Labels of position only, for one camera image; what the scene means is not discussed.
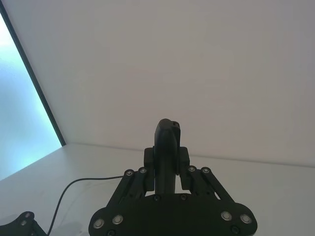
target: black plastic part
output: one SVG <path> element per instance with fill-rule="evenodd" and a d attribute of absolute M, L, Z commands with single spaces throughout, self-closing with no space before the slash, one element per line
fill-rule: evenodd
<path fill-rule="evenodd" d="M 179 124 L 162 119 L 155 132 L 154 169 L 156 194 L 175 193 L 175 177 L 179 173 Z"/>
<path fill-rule="evenodd" d="M 145 149 L 144 168 L 132 175 L 131 170 L 125 172 L 107 207 L 93 215 L 90 236 L 251 236 L 256 232 L 251 210 L 233 201 L 210 168 L 190 166 L 187 148 L 180 147 L 177 122 L 159 122 L 155 146 Z M 182 189 L 191 194 L 174 193 L 176 175 Z M 156 194 L 145 197 L 154 189 L 154 181 Z M 224 211 L 232 215 L 231 220 L 222 218 Z M 242 214 L 252 222 L 242 222 Z M 123 216 L 120 224 L 112 223 L 116 215 Z M 107 223 L 96 229 L 93 224 L 100 218 Z"/>
<path fill-rule="evenodd" d="M 34 213 L 23 212 L 7 225 L 0 226 L 0 236 L 47 236 L 34 220 Z"/>
<path fill-rule="evenodd" d="M 89 225 L 90 236 L 103 236 L 115 230 L 118 236 L 232 236 L 231 227 L 240 229 L 240 236 L 251 236 L 257 229 L 253 213 L 244 205 L 221 200 L 211 200 L 207 196 L 191 194 L 162 194 L 159 201 L 154 195 L 132 203 L 122 202 L 98 210 Z M 221 218 L 221 212 L 229 211 L 231 221 Z M 251 224 L 241 221 L 240 215 L 247 214 Z M 114 225 L 112 219 L 122 215 L 123 221 Z M 103 219 L 102 228 L 95 229 L 93 222 Z"/>

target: black mechanical linkage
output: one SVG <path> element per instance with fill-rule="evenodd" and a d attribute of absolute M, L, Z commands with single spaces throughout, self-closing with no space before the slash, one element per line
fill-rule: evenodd
<path fill-rule="evenodd" d="M 256 219 L 235 203 L 208 167 L 191 166 L 180 147 L 180 126 L 163 119 L 155 145 L 144 151 L 144 167 L 125 175 L 106 207 L 89 224 L 90 236 L 251 236 Z M 182 189 L 175 194 L 175 176 Z M 155 194 L 145 197 L 147 191 Z"/>
<path fill-rule="evenodd" d="M 0 226 L 1 236 L 47 236 L 34 220 L 34 213 L 23 212 L 18 218 L 7 225 Z"/>

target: white tabletop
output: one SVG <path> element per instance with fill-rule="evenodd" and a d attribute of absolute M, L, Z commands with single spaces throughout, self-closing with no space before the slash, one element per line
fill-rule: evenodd
<path fill-rule="evenodd" d="M 258 221 L 256 236 L 313 235 L 315 169 L 205 157 L 190 157 L 198 168 L 208 166 L 239 203 Z M 123 175 L 143 166 L 143 152 L 66 145 L 0 181 L 0 225 L 23 211 L 48 231 L 61 192 L 74 179 Z M 87 236 L 92 215 L 106 206 L 118 180 L 75 183 L 61 203 L 51 236 Z M 181 192 L 177 181 L 177 192 Z"/>

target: window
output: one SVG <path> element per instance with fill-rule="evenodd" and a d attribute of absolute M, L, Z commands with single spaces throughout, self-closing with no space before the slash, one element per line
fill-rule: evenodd
<path fill-rule="evenodd" d="M 0 180 L 61 147 L 0 15 Z"/>

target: wire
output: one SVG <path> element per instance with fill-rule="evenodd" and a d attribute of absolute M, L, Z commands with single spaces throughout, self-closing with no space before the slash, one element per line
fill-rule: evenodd
<path fill-rule="evenodd" d="M 107 178 L 79 178 L 79 179 L 76 179 L 76 180 L 72 181 L 70 184 L 68 184 L 68 186 L 64 189 L 63 193 L 61 194 L 61 196 L 60 196 L 60 198 L 59 198 L 59 201 L 58 201 L 58 203 L 57 203 L 57 206 L 56 206 L 56 209 L 55 209 L 55 213 L 54 213 L 54 216 L 53 216 L 53 220 L 51 221 L 51 224 L 50 224 L 50 227 L 49 227 L 47 236 L 50 235 L 51 230 L 53 229 L 53 225 L 54 225 L 54 222 L 55 222 L 55 219 L 56 219 L 56 215 L 57 215 L 57 212 L 58 212 L 58 209 L 59 209 L 61 200 L 63 199 L 63 196 L 64 196 L 65 192 L 67 191 L 67 189 L 68 189 L 72 184 L 74 184 L 75 182 L 83 181 L 83 180 L 109 180 L 109 179 L 122 178 L 122 177 L 123 177 L 123 176 L 115 176 L 115 177 L 107 177 Z"/>

